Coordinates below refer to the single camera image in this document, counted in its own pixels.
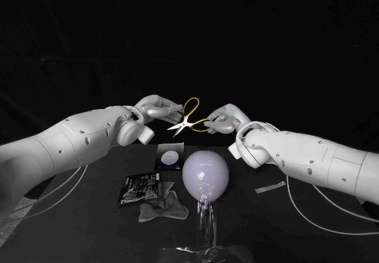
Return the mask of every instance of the white cable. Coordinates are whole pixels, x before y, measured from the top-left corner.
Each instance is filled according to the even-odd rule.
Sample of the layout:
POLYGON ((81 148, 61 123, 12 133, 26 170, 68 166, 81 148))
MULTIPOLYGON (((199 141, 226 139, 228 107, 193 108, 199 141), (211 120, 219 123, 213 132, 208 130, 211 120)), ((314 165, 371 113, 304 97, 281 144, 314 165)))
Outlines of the white cable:
POLYGON ((75 171, 75 173, 71 175, 71 178, 67 179, 65 183, 39 200, 36 200, 32 204, 26 205, 25 207, 19 208, 18 210, 12 211, 12 213, 20 211, 22 209, 25 209, 26 207, 30 207, 32 205, 35 205, 36 203, 39 203, 48 196, 51 196, 62 187, 64 185, 69 182, 69 180, 74 178, 74 176, 77 175, 77 173, 79 172, 79 169, 82 167, 78 168, 78 170, 75 171))
MULTIPOLYGON (((287 176, 287 189, 288 189, 288 194, 290 194, 290 199, 291 199, 293 205, 294 205, 299 213, 301 214, 301 212, 300 212, 300 210, 299 210, 299 207, 297 207, 296 204, 294 204, 294 200, 293 200, 293 196, 291 196, 288 176, 287 176)), ((322 226, 316 225, 307 218, 306 218, 306 220, 307 220, 314 226, 317 226, 319 228, 322 228, 323 230, 326 230, 326 231, 329 231, 329 232, 333 232, 333 233, 337 233, 337 234, 352 235, 352 236, 379 235, 379 232, 369 232, 369 233, 345 233, 345 232, 339 232, 339 231, 326 229, 326 228, 323 228, 322 226)))
POLYGON ((365 217, 365 216, 362 216, 362 215, 358 215, 358 214, 355 214, 353 212, 350 212, 350 211, 348 211, 346 209, 343 209, 342 207, 339 207, 339 206, 332 202, 332 200, 326 197, 326 195, 323 194, 323 192, 320 191, 320 189, 317 188, 316 185, 314 185, 314 188, 316 188, 316 190, 319 191, 319 193, 323 195, 323 197, 330 201, 332 205, 335 205, 335 206, 336 206, 339 209, 342 209, 346 213, 349 213, 350 215, 358 216, 359 218, 363 218, 363 219, 366 219, 366 220, 369 220, 369 221, 373 221, 373 222, 378 222, 378 223, 379 223, 379 220, 372 219, 372 218, 368 218, 368 217, 365 217))
POLYGON ((71 191, 68 192, 68 194, 62 197, 62 199, 49 207, 49 208, 46 208, 43 211, 41 211, 39 213, 36 213, 35 215, 29 215, 29 216, 25 216, 23 218, 16 218, 16 219, 12 219, 12 220, 9 220, 9 221, 6 221, 5 223, 9 223, 9 222, 12 222, 12 221, 16 221, 16 220, 20 220, 20 219, 26 219, 26 218, 30 218, 30 217, 33 217, 33 216, 36 216, 36 215, 39 215, 39 214, 42 214, 43 212, 46 212, 51 208, 54 208, 61 202, 62 202, 62 200, 67 198, 67 196, 69 195, 69 193, 72 192, 72 190, 75 189, 75 187, 77 187, 77 185, 79 184, 79 182, 81 182, 81 178, 79 178, 79 180, 78 180, 78 182, 77 182, 77 184, 74 185, 74 188, 71 189, 71 191))

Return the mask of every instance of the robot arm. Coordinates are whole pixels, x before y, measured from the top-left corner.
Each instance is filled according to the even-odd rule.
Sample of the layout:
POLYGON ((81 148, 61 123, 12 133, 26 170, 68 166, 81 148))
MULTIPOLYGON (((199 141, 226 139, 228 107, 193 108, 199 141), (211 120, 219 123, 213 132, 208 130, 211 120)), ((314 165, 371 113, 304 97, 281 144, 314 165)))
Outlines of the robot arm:
POLYGON ((113 147, 127 146, 136 139, 147 144, 154 132, 146 122, 160 118, 176 124, 182 109, 182 105, 152 95, 134 107, 111 106, 72 115, 38 135, 2 145, 0 225, 42 181, 94 163, 113 147))
MULTIPOLYGON (((206 126, 226 133, 218 125, 206 126)), ((251 167, 274 164, 290 177, 379 205, 379 154, 313 135, 280 131, 262 122, 239 126, 229 151, 251 167)))

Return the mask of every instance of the balloon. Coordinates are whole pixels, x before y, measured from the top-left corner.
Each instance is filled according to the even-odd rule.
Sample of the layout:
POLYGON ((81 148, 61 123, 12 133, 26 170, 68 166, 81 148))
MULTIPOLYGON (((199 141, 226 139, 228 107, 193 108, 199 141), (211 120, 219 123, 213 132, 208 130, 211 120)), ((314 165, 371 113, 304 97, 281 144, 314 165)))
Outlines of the balloon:
POLYGON ((183 166, 183 182, 193 198, 202 203, 213 202, 229 182, 229 169, 222 156, 213 151, 195 152, 183 166))

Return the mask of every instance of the towel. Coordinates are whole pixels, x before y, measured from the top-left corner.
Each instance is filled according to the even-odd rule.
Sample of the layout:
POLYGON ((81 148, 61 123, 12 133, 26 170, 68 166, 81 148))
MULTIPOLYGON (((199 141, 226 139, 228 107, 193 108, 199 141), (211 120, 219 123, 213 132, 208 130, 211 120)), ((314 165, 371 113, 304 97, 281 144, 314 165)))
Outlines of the towel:
POLYGON ((160 182, 159 196, 160 201, 150 201, 140 205, 139 222, 147 222, 159 216, 185 220, 188 218, 188 208, 177 200, 176 192, 170 191, 173 182, 160 182))

